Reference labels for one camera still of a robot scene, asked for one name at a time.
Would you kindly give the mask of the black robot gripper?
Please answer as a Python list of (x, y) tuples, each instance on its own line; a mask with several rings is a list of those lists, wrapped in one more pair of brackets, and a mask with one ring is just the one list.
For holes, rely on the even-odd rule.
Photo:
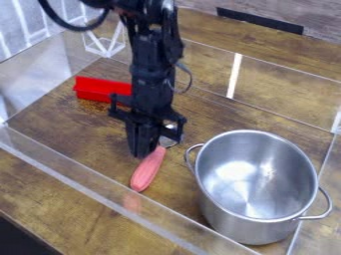
[(110, 116), (126, 123), (131, 154), (143, 158), (157, 149), (162, 135), (181, 141), (186, 118), (172, 107), (174, 65), (165, 69), (131, 65), (131, 75), (133, 94), (111, 94)]

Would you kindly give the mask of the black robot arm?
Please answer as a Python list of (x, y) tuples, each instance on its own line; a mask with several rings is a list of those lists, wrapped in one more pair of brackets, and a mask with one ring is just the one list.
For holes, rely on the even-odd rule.
[(166, 121), (184, 125), (186, 118), (172, 108), (176, 68), (184, 43), (173, 0), (82, 0), (103, 9), (117, 9), (129, 30), (133, 49), (133, 93), (111, 95), (110, 116), (126, 123), (130, 151), (146, 157), (166, 135), (180, 141), (182, 131), (170, 130)]

